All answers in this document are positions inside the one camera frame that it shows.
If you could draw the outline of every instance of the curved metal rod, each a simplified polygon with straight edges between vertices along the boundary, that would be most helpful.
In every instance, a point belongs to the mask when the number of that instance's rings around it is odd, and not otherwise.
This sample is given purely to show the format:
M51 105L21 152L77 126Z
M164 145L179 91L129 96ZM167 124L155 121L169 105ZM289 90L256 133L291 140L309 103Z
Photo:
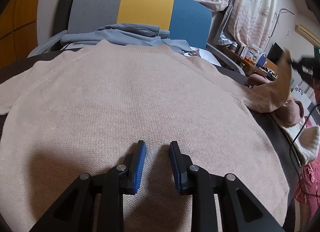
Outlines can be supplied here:
M290 14L293 14L293 15L294 15L293 12L291 12L290 10L288 10L288 9L286 9L286 8L281 8L281 9L280 9L279 15L278 15L278 18L277 18L277 21L276 21L276 24L275 24L275 27L273 28L272 34L269 36L269 40L268 40L268 43L267 43L264 51L266 51L266 49L267 49L267 47L268 47L268 45L269 45L270 39L272 38L273 34L275 33L276 26L277 26L277 24L278 24L278 22L279 22L279 17L280 17L280 15L281 15L281 14L285 14L285 13L290 13Z

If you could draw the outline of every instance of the television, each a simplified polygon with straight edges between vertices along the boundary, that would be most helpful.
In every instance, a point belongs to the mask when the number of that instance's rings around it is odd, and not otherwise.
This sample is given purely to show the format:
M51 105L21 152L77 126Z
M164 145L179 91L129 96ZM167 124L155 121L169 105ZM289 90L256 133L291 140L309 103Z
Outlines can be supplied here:
M268 53L267 58L270 61L272 61L274 64L277 64L282 53L283 53L283 50L281 49L281 47L277 43L274 43Z

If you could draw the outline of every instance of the sweater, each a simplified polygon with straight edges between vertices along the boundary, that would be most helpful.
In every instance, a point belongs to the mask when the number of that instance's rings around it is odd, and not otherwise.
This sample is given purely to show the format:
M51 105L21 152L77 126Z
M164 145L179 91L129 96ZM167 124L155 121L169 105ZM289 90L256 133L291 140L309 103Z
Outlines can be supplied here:
M105 173L147 145L141 187L124 195L127 231L190 231L191 197L175 190L168 145L209 173L234 173L280 225L289 187L279 158L247 107L271 112L289 94L280 81L243 87L199 57L168 46L103 40L0 85L0 212L14 232L29 231L81 173Z

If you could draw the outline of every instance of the dark bed surface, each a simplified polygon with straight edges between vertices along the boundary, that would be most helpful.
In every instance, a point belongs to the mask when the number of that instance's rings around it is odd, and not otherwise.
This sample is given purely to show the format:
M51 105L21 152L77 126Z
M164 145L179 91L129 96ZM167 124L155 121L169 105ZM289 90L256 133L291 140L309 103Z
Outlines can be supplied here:
M37 61L50 61L58 56L63 51L55 51L46 54L41 54L37 56L33 56L27 59L19 60L5 68L0 69L0 84L5 82L7 79L22 73L25 70L31 68ZM234 71L222 68L217 66L217 69L220 73L229 76L236 82L247 86L247 77L238 74ZM284 171L285 177L290 187L289 197L288 197L288 205L291 203L293 199L294 191L297 187L298 176L294 169L294 166L289 157L289 143L282 133L281 129L278 127L276 122L273 120L270 114L265 113L257 113L254 111L250 111L258 125L265 131L266 135L270 139L278 157L280 159L280 163L282 169ZM0 116L0 138L2 135L2 129L7 115ZM0 228L1 225L4 224L4 220L0 215Z

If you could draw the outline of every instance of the folded gray garment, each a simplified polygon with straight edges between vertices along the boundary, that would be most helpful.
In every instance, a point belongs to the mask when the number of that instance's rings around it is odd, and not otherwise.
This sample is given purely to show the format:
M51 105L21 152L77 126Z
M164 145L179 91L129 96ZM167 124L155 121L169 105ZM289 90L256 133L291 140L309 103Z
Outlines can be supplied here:
M107 40L118 45L160 46L168 45L179 54L191 52L186 40L171 40L170 32L160 30L156 25L120 23L106 25L91 33L66 34L61 38L61 44L76 43L95 45L101 40Z

